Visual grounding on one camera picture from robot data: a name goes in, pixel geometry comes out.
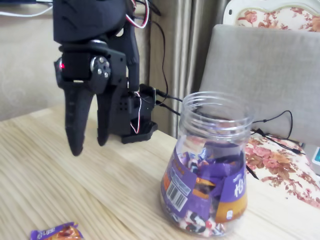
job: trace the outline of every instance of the chair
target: chair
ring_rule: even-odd
[[[247,100],[256,112],[255,120],[291,110],[291,139],[320,146],[319,56],[320,34],[315,32],[216,25],[200,91],[224,92]],[[286,138],[290,123],[284,115],[254,127]],[[299,148],[289,141],[280,142]],[[254,135],[246,159],[264,182],[320,208],[317,177],[304,155]]]
[[[320,32],[319,0],[231,0],[223,24]]]

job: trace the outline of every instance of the jar rim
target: jar rim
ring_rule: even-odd
[[[212,119],[210,117],[200,115],[196,112],[193,112],[191,110],[192,105],[189,105],[191,102],[194,102],[197,99],[216,99],[216,100],[226,101],[229,103],[234,103],[236,105],[243,107],[247,111],[247,116],[243,118],[235,119],[235,120],[227,120],[227,119]],[[235,123],[235,124],[246,122],[251,124],[251,122],[254,120],[254,110],[252,107],[250,107],[249,102],[230,93],[224,93],[224,92],[218,92],[218,91],[200,91],[200,92],[191,93],[183,99],[182,107],[184,111],[187,111],[189,116],[201,117],[203,120],[206,120],[207,122]]]

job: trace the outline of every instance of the label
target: label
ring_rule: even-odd
[[[196,184],[197,175],[190,172],[179,160],[174,149],[161,181],[161,193],[166,206],[183,218],[189,209],[188,198]]]
[[[222,194],[215,216],[215,222],[226,223],[241,217],[247,208],[245,167],[224,180]]]

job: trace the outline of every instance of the white wire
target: white wire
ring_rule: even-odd
[[[149,3],[148,3],[148,0],[144,0],[145,2],[145,20],[143,22],[142,25],[138,25],[135,23],[134,20],[132,20],[128,14],[125,15],[126,19],[132,24],[134,25],[136,28],[139,28],[139,29],[144,29],[147,24],[148,24],[148,20],[149,20]]]
[[[132,123],[130,122],[130,125],[132,127],[132,129],[134,130],[135,134],[138,134],[140,131],[140,110],[141,110],[141,105],[142,105],[142,101],[141,101],[141,96],[138,92],[136,92],[136,94],[139,96],[140,98],[140,107],[139,107],[139,112],[138,112],[138,127],[137,130],[134,128],[134,126],[132,125]]]
[[[136,9],[137,8],[136,2],[134,0],[131,0],[131,2],[133,4],[133,8]]]
[[[45,14],[46,12],[50,11],[53,8],[53,6],[48,7],[46,10],[36,13],[36,14],[29,14],[29,15],[23,15],[23,14],[16,14],[16,13],[11,13],[11,12],[5,12],[5,11],[0,11],[0,16],[8,16],[8,17],[19,17],[19,18],[32,18],[32,17],[37,17],[42,14]]]

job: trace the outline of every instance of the candy wrapper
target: candy wrapper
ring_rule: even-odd
[[[31,232],[30,240],[81,240],[84,239],[77,229],[78,224],[68,222],[47,230]]]

